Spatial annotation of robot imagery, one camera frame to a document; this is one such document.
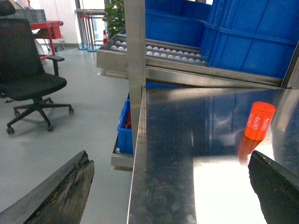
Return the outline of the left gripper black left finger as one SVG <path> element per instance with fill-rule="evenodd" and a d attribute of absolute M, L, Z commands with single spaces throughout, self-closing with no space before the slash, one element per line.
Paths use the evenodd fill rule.
<path fill-rule="evenodd" d="M 32 191 L 0 213 L 2 224 L 79 224 L 94 176 L 81 151 Z"/>

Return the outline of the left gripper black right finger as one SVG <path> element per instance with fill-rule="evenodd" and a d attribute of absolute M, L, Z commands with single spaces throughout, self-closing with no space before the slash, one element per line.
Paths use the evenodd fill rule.
<path fill-rule="evenodd" d="M 299 177 L 261 152 L 253 151 L 249 178 L 268 224 L 299 222 Z"/>

